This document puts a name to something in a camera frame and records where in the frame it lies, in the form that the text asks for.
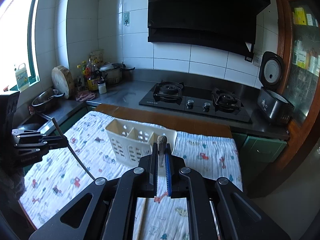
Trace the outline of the light wooden chopstick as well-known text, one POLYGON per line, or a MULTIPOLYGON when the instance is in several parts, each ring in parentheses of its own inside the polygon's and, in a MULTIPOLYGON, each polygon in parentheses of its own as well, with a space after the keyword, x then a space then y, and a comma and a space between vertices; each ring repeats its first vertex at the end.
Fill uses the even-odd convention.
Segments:
POLYGON ((140 213, 140 221, 139 221, 138 228, 137 228, 137 237, 136 237, 136 239, 140 238, 140 231, 141 231, 141 228, 142 228, 142 225, 143 225, 146 202, 147 202, 147 198, 144 198, 143 199, 143 205, 142 205, 141 213, 140 213))
POLYGON ((165 135, 159 135, 157 138, 159 167, 163 167, 163 160, 164 160, 166 146, 167 146, 167 137, 165 135))

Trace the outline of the dark wooden chopstick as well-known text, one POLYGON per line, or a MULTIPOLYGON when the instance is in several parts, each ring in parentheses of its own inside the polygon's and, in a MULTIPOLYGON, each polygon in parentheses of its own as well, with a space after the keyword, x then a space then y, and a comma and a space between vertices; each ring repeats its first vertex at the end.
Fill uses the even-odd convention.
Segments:
POLYGON ((52 123, 55 127, 55 129, 57 130, 57 132, 59 133, 60 137, 66 142, 67 144, 67 148, 69 149, 69 151, 71 152, 71 154, 73 155, 73 157, 76 159, 76 161, 79 163, 79 165, 85 170, 85 172, 93 179, 95 180, 95 177, 91 174, 91 172, 87 169, 87 167, 82 163, 82 161, 79 159, 79 157, 77 156, 77 154, 74 152, 74 150, 72 149, 71 145, 69 144, 68 139, 64 136, 60 126, 57 124, 57 121, 55 120, 55 118, 51 118, 52 123))

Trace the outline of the white utensil holder caddy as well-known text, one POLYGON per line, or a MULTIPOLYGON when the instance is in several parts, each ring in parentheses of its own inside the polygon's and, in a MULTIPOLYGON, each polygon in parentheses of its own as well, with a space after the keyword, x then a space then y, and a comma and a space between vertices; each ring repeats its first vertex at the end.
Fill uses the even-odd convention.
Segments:
POLYGON ((117 162, 133 168, 141 157, 152 153, 160 135, 167 137, 171 150, 175 148, 177 131, 165 127, 124 119, 113 119, 105 127, 117 162))

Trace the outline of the steel bowl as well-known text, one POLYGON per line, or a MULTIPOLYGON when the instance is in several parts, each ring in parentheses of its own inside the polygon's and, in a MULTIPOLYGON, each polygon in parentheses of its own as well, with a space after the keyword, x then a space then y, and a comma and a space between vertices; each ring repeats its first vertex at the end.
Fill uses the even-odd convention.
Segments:
POLYGON ((60 93, 57 89, 49 88, 39 96, 37 96, 31 103, 33 109, 38 113, 43 113, 54 107, 58 98, 63 98, 65 93, 60 93))

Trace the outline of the pink rag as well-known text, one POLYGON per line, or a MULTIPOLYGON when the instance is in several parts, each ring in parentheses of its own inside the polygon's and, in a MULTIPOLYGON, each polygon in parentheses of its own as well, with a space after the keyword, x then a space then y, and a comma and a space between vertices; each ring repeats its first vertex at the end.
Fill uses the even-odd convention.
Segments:
POLYGON ((90 92, 89 90, 79 92, 75 99, 78 102, 90 101, 96 98, 96 93, 90 92))

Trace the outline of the round wooden cutting board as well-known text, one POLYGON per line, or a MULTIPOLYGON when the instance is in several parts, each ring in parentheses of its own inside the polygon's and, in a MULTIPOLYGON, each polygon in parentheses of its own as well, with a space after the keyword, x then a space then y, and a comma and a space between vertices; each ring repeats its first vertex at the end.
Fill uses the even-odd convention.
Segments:
POLYGON ((71 72, 64 66, 52 69, 52 82, 55 89, 65 94, 65 99, 70 99, 75 93, 74 81, 71 72))

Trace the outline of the black gas stove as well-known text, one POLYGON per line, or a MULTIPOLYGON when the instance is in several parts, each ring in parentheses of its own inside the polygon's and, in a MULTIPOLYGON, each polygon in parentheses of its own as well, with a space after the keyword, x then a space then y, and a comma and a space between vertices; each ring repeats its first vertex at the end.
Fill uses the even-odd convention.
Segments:
POLYGON ((210 90, 183 83, 160 82, 149 90, 139 104, 218 119, 251 122, 239 97, 218 88, 210 90))

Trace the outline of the white small jar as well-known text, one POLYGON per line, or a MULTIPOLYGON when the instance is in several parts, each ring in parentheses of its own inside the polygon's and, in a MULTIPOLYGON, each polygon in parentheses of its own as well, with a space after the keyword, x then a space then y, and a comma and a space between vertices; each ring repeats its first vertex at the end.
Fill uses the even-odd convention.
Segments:
POLYGON ((98 90, 99 90, 99 94, 107 93, 106 82, 104 80, 99 80, 99 82, 98 82, 98 90))

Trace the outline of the soy sauce bottle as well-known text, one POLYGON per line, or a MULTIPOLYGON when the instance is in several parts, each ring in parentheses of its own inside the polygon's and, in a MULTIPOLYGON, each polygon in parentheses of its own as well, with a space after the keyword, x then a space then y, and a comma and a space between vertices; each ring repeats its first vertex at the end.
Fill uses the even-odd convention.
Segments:
POLYGON ((100 81, 100 72, 96 63, 89 59, 89 62, 86 67, 87 70, 87 84, 89 91, 98 90, 98 82, 100 81))

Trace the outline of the steel pressure cooker pot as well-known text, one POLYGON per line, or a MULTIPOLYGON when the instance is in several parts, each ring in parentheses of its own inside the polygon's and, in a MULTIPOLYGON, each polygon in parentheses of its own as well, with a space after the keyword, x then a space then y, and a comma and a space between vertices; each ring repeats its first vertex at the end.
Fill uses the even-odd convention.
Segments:
POLYGON ((120 83, 122 79, 123 72, 135 70, 133 68, 127 68, 127 66, 122 63, 108 63, 99 68, 101 76, 105 81, 107 86, 115 86, 120 83))

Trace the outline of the black rice cooker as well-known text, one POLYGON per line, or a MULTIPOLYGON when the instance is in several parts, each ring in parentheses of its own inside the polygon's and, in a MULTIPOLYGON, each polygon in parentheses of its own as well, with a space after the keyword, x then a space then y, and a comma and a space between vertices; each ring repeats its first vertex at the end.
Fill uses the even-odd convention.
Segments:
POLYGON ((257 105, 268 122, 287 125, 291 120, 294 105, 277 92, 284 68, 283 59, 272 51, 263 54, 259 81, 262 84, 257 105))

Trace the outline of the black range hood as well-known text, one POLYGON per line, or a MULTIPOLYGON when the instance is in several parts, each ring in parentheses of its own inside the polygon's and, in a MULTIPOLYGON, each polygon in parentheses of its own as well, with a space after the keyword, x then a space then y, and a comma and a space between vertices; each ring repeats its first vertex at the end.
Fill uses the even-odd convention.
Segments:
POLYGON ((257 16, 271 0, 148 0, 149 42, 182 43, 252 58, 257 16))

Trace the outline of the wooden glass cabinet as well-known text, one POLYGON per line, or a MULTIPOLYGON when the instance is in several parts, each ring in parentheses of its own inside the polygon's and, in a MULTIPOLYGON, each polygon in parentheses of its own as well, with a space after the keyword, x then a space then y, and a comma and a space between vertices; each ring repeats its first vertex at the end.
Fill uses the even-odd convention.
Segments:
POLYGON ((293 105, 289 140, 275 166, 296 169, 319 139, 319 10, 310 0, 276 0, 278 54, 284 60, 279 92, 293 105))

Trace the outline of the white wall socket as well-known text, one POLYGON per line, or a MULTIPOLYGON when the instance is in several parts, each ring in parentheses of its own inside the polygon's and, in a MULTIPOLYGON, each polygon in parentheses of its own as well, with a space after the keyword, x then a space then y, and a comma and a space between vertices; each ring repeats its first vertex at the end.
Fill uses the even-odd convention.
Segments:
POLYGON ((257 67, 261 66, 261 61, 262 61, 262 54, 259 52, 255 52, 253 55, 253 64, 257 67))

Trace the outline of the green wall hook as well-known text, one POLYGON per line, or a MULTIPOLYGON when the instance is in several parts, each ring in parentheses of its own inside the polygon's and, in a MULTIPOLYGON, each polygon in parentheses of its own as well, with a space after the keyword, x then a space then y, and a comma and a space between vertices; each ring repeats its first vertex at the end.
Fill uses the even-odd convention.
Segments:
POLYGON ((123 13, 123 24, 128 27, 130 24, 130 13, 129 12, 124 12, 123 13))

